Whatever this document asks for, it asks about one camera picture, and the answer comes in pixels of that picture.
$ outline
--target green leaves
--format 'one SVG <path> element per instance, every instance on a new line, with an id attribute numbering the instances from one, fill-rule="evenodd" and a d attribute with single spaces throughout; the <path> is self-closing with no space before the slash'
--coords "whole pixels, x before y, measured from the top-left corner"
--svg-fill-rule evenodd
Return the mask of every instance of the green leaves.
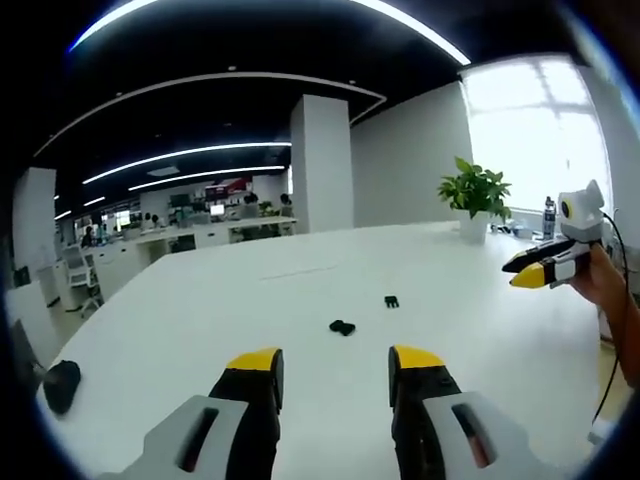
<path id="1" fill-rule="evenodd" d="M 469 210 L 471 218 L 478 212 L 489 212 L 505 221 L 511 210 L 504 206 L 503 198 L 510 194 L 510 183 L 502 183 L 504 174 L 484 170 L 480 165 L 471 165 L 455 157 L 456 168 L 461 172 L 456 177 L 444 176 L 438 187 L 438 196 L 455 210 Z"/>
<path id="2" fill-rule="evenodd" d="M 462 173 L 473 173 L 473 167 L 464 158 L 456 157 L 456 167 Z"/>

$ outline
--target human hand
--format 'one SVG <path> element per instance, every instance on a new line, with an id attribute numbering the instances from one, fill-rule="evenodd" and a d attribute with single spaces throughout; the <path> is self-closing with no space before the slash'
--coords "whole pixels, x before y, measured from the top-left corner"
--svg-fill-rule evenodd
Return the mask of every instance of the human hand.
<path id="1" fill-rule="evenodd" d="M 591 247 L 587 268 L 577 273 L 571 286 L 584 298 L 605 311 L 622 305 L 626 295 L 624 278 L 613 266 L 611 259 L 599 243 Z"/>

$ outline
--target ceiling light strip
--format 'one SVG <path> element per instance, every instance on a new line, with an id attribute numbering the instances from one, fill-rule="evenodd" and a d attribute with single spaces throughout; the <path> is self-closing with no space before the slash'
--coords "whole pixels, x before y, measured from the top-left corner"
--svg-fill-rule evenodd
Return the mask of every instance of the ceiling light strip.
<path id="1" fill-rule="evenodd" d="M 61 213 L 60 215 L 55 217 L 54 220 L 60 220 L 61 218 L 64 218 L 64 217 L 66 217 L 67 215 L 70 215 L 70 214 L 71 214 L 71 210 L 67 210 L 66 212 Z"/>
<path id="2" fill-rule="evenodd" d="M 442 37 L 439 33 L 436 33 L 433 29 L 427 27 L 424 23 L 419 22 L 410 15 L 407 15 L 402 10 L 397 9 L 387 3 L 380 0 L 349 0 L 354 3 L 358 3 L 364 7 L 371 8 L 380 12 L 388 17 L 397 20 L 398 22 L 406 25 L 414 32 L 419 33 L 424 38 L 432 42 L 434 45 L 440 47 L 451 58 L 453 58 L 460 65 L 469 65 L 471 61 L 458 50 L 451 42 Z"/>
<path id="3" fill-rule="evenodd" d="M 134 12 L 142 7 L 145 7 L 151 3 L 155 3 L 158 0 L 132 0 L 129 3 L 122 5 L 119 8 L 107 13 L 100 20 L 91 25 L 79 38 L 74 42 L 73 45 L 69 47 L 69 52 L 84 42 L 91 35 L 97 33 L 102 30 L 104 27 L 109 25 L 110 23 L 116 21 L 123 16 Z M 406 25 L 413 31 L 419 33 L 424 38 L 432 42 L 433 44 L 440 47 L 446 53 L 448 53 L 451 58 L 456 60 L 460 65 L 468 65 L 471 63 L 469 59 L 458 50 L 451 42 L 443 38 L 440 34 L 436 33 L 431 28 L 427 27 L 424 23 L 419 22 L 415 18 L 410 15 L 407 15 L 402 10 L 397 9 L 389 5 L 388 3 L 382 2 L 380 0 L 349 0 L 354 3 L 358 3 L 364 7 L 375 10 L 376 12 L 382 13 L 389 18 L 392 18 L 403 25 Z"/>
<path id="4" fill-rule="evenodd" d="M 157 182 L 144 183 L 142 185 L 136 185 L 130 187 L 129 191 L 139 190 L 141 188 L 153 187 L 155 185 L 162 185 L 163 183 L 177 182 L 178 180 L 187 180 L 189 178 L 206 177 L 209 175 L 222 175 L 225 173 L 245 173 L 245 172 L 262 172 L 268 170 L 284 170 L 283 166 L 277 167 L 253 167 L 253 168 L 230 168 L 227 170 L 215 170 L 212 172 L 192 173 L 191 175 L 181 175 L 180 177 L 165 178 L 164 180 L 158 180 Z"/>
<path id="5" fill-rule="evenodd" d="M 369 95 L 371 97 L 374 97 L 374 98 L 378 99 L 378 102 L 375 104 L 375 107 L 378 107 L 379 105 L 382 105 L 384 102 L 387 101 L 387 97 L 385 97 L 384 95 L 381 95 L 381 94 L 376 93 L 376 92 L 372 92 L 370 90 L 366 90 L 364 88 L 356 87 L 354 85 L 349 85 L 349 84 L 340 83 L 340 82 L 334 82 L 333 80 L 325 80 L 324 78 L 308 77 L 306 75 L 295 75 L 293 73 L 225 72 L 225 73 L 207 73 L 207 74 L 204 74 L 204 75 L 194 75 L 192 77 L 178 78 L 178 79 L 175 79 L 175 80 L 168 80 L 166 82 L 160 82 L 160 83 L 156 83 L 154 85 L 149 85 L 148 87 L 140 88 L 138 90 L 134 90 L 133 92 L 129 92 L 129 93 L 126 93 L 124 95 L 120 95 L 119 97 L 116 97 L 113 100 L 109 100 L 108 102 L 105 102 L 102 105 L 98 105 L 94 109 L 89 110 L 88 112 L 80 115 L 74 121 L 69 123 L 67 126 L 63 127 L 60 131 L 58 131 L 53 136 L 51 136 L 44 143 L 44 145 L 42 145 L 38 149 L 38 151 L 36 151 L 36 153 L 33 154 L 33 156 L 37 157 L 38 155 L 40 155 L 40 153 L 42 153 L 42 151 L 45 148 L 47 148 L 54 140 L 56 140 L 60 135 L 65 133 L 70 128 L 76 126 L 77 124 L 79 124 L 83 120 L 86 120 L 87 118 L 91 117 L 92 115 L 95 115 L 96 113 L 100 112 L 101 110 L 104 110 L 105 108 L 111 107 L 111 106 L 113 106 L 113 105 L 115 105 L 117 103 L 120 103 L 120 102 L 124 101 L 124 100 L 136 97 L 138 95 L 142 95 L 144 93 L 153 92 L 154 90 L 160 90 L 162 88 L 173 87 L 175 85 L 182 85 L 182 84 L 185 84 L 185 83 L 192 83 L 192 82 L 202 82 L 202 81 L 207 81 L 207 80 L 220 80 L 220 79 L 225 79 L 225 78 L 271 78 L 271 79 L 278 79 L 278 80 L 295 80 L 295 81 L 300 81 L 300 82 L 315 83 L 315 84 L 318 84 L 318 85 L 327 85 L 327 86 L 330 86 L 330 87 L 342 88 L 344 90 L 350 90 L 352 92 L 362 93 L 363 95 Z M 373 109 L 373 107 L 369 108 L 366 112 L 368 113 L 372 109 Z M 352 119 L 351 123 L 355 122 L 362 115 L 363 114 L 361 113 L 360 115 L 358 115 L 357 117 Z"/>
<path id="6" fill-rule="evenodd" d="M 112 175 L 117 172 L 121 172 L 122 170 L 126 170 L 127 168 L 137 167 L 138 165 L 144 165 L 145 163 L 151 163 L 158 160 L 164 160 L 172 157 L 179 157 L 182 155 L 191 155 L 193 153 L 202 153 L 202 152 L 212 152 L 216 150 L 232 150 L 236 148 L 254 148 L 254 147 L 290 147 L 291 142 L 253 142 L 253 143 L 233 143 L 229 145 L 213 145 L 210 147 L 202 147 L 202 148 L 192 148 L 190 150 L 182 150 L 180 152 L 172 152 L 165 153 L 164 155 L 158 155 L 157 157 L 145 158 L 144 160 L 138 160 L 137 162 L 128 163 L 127 165 L 122 165 L 121 167 L 114 168 L 112 170 L 101 173 L 100 175 L 96 175 L 95 177 L 88 178 L 82 182 L 83 185 L 86 185 L 91 182 L 95 182 L 101 178 L 104 178 L 108 175 Z"/>
<path id="7" fill-rule="evenodd" d="M 133 0 L 129 3 L 122 5 L 119 8 L 107 13 L 104 17 L 98 20 L 96 23 L 91 25 L 80 38 L 76 40 L 73 45 L 69 47 L 69 52 L 84 42 L 87 38 L 89 38 L 94 33 L 102 30 L 104 27 L 109 25 L 112 22 L 115 22 L 117 19 L 124 17 L 125 15 L 138 10 L 139 8 L 145 7 L 150 3 L 157 2 L 158 0 Z"/>
<path id="8" fill-rule="evenodd" d="M 84 206 L 88 207 L 89 205 L 93 205 L 94 203 L 101 202 L 104 199 L 105 197 L 96 198 L 95 200 L 91 200 L 90 202 L 85 203 Z"/>

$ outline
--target gray gripper housing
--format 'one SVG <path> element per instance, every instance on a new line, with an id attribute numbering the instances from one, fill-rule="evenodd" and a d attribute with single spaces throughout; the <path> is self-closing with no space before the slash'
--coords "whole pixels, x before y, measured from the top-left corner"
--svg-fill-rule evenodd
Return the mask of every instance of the gray gripper housing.
<path id="1" fill-rule="evenodd" d="M 121 473 L 104 473 L 98 480 L 224 480 L 233 439 L 248 403 L 194 396 L 149 431 L 142 455 Z M 193 472 L 180 468 L 180 459 L 205 412 L 215 419 L 202 444 Z"/>
<path id="2" fill-rule="evenodd" d="M 541 462 L 529 448 L 526 431 L 476 392 L 423 401 L 442 451 L 447 480 L 557 480 L 556 467 Z M 462 409 L 489 457 L 479 468 L 454 408 Z"/>

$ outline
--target bottle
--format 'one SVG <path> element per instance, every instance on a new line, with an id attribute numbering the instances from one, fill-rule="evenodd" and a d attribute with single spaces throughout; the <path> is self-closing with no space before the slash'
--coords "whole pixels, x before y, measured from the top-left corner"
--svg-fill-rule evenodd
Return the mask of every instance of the bottle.
<path id="1" fill-rule="evenodd" d="M 544 202 L 544 212 L 542 214 L 542 239 L 551 240 L 556 228 L 556 203 L 547 197 Z"/>

